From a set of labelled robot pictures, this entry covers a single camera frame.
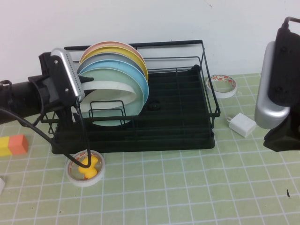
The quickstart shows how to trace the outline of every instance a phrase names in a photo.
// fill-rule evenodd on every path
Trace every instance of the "rack handle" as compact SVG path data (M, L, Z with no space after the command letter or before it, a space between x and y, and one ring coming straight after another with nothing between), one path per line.
M189 40L189 41L164 41L164 42L148 42L148 43L133 43L129 44L134 48L140 47L159 47L159 46L172 46L172 45L196 45L203 44L202 40ZM82 46L69 46L65 47L68 51L84 51L90 45L82 45Z

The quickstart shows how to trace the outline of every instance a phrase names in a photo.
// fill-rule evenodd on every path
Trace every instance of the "toy block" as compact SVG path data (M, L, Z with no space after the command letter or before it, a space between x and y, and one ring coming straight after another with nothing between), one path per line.
M14 135L9 137L8 148L13 155L25 154L28 151L28 141L25 135Z
M0 137L0 156L9 156L11 151L8 148L9 137Z

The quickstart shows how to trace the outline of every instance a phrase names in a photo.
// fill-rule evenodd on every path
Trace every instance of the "dish rack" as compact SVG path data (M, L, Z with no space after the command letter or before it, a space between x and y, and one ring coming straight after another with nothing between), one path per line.
M199 56L145 57L145 61L160 61L161 68L149 68L149 98L137 116L126 115L125 108L118 109L120 116L94 117L93 112L103 110L90 104L89 118L85 118L90 147L99 152L157 151L211 149L215 146L214 119L220 116L220 108L212 88L209 96L205 81L212 87L202 40L171 41L130 44L137 50L160 49L162 54L169 48L189 46ZM70 53L81 52L89 46L65 47ZM180 66L180 62L196 60L196 64ZM167 61L178 66L168 67ZM118 120L119 126L103 127L94 121ZM49 124L53 140L72 154L86 149L78 115L73 114L71 126L47 115L41 120ZM52 147L54 154L61 154Z

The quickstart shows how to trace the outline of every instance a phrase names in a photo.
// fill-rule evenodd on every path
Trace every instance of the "yellow object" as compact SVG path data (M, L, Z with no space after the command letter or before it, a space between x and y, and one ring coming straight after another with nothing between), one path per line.
M0 156L12 155L8 148L9 137L0 137Z
M146 68L146 64L145 62L138 57L134 52L126 49L126 48L122 48L119 46L104 46L104 47L100 47L94 51L91 51L90 53L88 53L87 55L85 55L83 57L83 59L80 61L80 64L85 61L87 58L99 54L99 53L106 53L106 52L110 52L110 53L119 53L122 55L125 55L127 57L129 57L130 59L132 59L134 62L136 62L140 68L143 70L145 76L146 76L146 80L148 81L148 70Z
M88 159L88 158L85 158L81 163L84 164L84 165L87 165L87 164L88 164L88 161L89 161L89 159ZM97 170L94 168L97 162L98 162L97 157L91 156L91 164L90 164L90 167L89 167L89 168L83 168L83 167L80 166L80 167L78 168L79 173L83 173L84 176L85 176L87 179L93 178L94 176L97 175Z

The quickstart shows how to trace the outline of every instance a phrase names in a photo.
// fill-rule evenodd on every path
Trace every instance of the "yellow block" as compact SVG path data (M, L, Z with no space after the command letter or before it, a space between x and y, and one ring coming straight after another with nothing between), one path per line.
M11 151L8 148L9 137L0 137L0 156L9 156Z

